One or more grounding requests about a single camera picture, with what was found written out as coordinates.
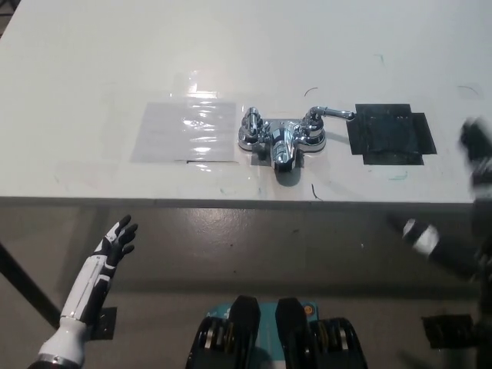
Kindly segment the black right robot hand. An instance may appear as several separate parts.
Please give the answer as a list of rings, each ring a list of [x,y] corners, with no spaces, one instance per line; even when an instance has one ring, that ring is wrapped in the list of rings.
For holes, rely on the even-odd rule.
[[[482,118],[468,118],[460,131],[460,144],[470,167],[471,190],[474,202],[471,210],[471,229],[479,241],[475,246],[457,238],[440,234],[425,221],[392,214],[388,223],[412,250],[427,260],[472,280],[481,272],[491,280],[491,134]]]

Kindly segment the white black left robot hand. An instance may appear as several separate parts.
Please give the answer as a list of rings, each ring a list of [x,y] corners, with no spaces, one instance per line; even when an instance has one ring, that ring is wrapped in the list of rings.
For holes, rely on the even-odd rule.
[[[138,226],[126,215],[116,222],[86,258],[61,311],[61,318],[95,324],[120,261],[133,252]]]

